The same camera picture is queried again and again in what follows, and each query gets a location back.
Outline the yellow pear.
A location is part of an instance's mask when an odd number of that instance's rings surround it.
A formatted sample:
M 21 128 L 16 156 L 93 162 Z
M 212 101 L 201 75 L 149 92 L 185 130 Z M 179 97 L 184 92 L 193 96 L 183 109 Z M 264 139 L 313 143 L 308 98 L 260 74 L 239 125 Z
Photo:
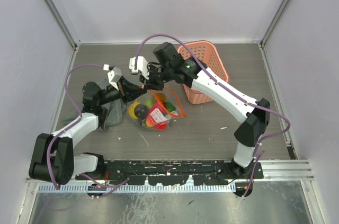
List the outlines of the yellow pear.
M 138 119 L 137 116 L 135 115 L 135 107 L 140 104 L 139 102 L 133 102 L 129 107 L 128 107 L 128 113 L 132 119 Z

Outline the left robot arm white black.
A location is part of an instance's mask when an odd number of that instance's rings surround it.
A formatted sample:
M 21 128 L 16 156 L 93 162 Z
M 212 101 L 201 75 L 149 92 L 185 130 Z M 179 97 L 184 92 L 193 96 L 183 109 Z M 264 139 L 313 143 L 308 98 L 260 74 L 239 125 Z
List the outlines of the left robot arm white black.
M 147 93 L 124 77 L 117 84 L 100 88 L 95 82 L 83 86 L 83 108 L 69 125 L 52 134 L 37 136 L 29 167 L 29 177 L 52 182 L 55 187 L 67 184 L 73 176 L 88 173 L 95 180 L 104 177 L 103 156 L 93 153 L 74 155 L 74 147 L 98 128 L 105 129 L 109 111 L 106 104 L 122 101 L 127 104 Z

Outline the clear zip bag orange zipper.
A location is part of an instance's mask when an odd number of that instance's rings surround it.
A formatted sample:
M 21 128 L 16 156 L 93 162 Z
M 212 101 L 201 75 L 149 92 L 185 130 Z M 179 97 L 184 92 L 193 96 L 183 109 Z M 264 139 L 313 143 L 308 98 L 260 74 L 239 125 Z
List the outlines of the clear zip bag orange zipper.
M 170 88 L 148 90 L 127 108 L 129 117 L 142 129 L 166 130 L 177 119 L 186 118 L 180 98 Z

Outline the red apple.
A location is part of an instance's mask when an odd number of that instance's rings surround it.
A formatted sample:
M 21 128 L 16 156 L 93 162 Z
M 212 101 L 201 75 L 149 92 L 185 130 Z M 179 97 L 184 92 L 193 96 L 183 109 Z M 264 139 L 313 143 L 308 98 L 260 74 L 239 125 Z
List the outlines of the red apple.
M 163 131 L 163 130 L 165 130 L 167 127 L 168 127 L 168 122 L 163 122 L 163 123 L 158 123 L 158 124 L 156 124 L 153 128 L 154 128 L 155 130 Z

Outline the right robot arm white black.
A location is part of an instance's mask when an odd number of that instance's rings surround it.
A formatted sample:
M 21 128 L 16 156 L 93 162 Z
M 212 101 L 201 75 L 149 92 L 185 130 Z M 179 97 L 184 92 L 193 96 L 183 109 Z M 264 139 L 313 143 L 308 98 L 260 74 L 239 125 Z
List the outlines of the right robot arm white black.
M 141 82 L 150 89 L 162 89 L 173 80 L 205 94 L 226 109 L 240 124 L 234 133 L 237 148 L 231 160 L 232 171 L 236 177 L 245 178 L 253 169 L 255 147 L 270 122 L 270 102 L 244 95 L 194 54 L 184 59 L 169 42 L 157 46 L 153 53 L 158 68 L 152 68 L 145 58 L 136 55 L 130 59 L 131 73 L 141 73 Z

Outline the brown kiwi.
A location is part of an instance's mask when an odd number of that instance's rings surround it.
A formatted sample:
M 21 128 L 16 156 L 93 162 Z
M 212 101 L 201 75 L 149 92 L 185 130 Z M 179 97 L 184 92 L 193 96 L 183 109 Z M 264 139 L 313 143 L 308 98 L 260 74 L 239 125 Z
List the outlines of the brown kiwi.
M 155 95 L 161 102 L 163 102 L 163 103 L 166 102 L 167 97 L 164 93 L 156 93 Z

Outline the dark plum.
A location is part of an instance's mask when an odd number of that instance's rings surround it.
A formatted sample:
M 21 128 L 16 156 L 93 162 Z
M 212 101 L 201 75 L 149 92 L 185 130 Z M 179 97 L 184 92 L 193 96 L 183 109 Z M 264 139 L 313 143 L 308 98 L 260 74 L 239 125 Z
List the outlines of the dark plum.
M 134 108 L 134 115 L 138 118 L 138 119 L 145 119 L 148 115 L 148 107 L 144 104 L 137 104 Z

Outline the grey cloth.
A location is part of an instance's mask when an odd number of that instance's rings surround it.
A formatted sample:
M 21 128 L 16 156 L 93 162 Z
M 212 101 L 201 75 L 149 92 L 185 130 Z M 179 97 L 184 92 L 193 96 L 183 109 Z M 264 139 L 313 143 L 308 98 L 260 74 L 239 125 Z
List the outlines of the grey cloth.
M 104 89 L 109 85 L 108 79 L 105 78 L 99 84 L 99 87 Z M 121 101 L 114 101 L 103 105 L 107 109 L 108 113 L 100 128 L 104 131 L 107 127 L 116 126 L 122 123 L 123 114 L 127 110 L 127 105 L 123 105 Z

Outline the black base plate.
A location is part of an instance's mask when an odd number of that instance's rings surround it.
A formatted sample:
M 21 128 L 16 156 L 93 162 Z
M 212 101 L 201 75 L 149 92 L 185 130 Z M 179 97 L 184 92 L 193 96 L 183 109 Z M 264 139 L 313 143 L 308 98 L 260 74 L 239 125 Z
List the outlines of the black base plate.
M 155 186 L 161 184 L 184 185 L 189 178 L 193 185 L 227 185 L 236 179 L 263 179 L 261 163 L 250 168 L 244 174 L 232 162 L 225 160 L 114 160 L 103 163 L 100 173 L 89 173 L 95 180 L 108 180 L 110 185 L 119 184 L 128 179 L 129 185 L 144 185 L 146 182 Z

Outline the green apple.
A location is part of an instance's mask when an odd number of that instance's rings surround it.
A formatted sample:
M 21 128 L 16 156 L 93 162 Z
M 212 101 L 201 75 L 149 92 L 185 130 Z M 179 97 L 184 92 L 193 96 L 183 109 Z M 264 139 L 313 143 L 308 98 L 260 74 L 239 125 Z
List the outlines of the green apple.
M 169 112 L 173 112 L 176 110 L 176 107 L 171 102 L 165 102 L 164 104 L 166 110 L 168 110 Z

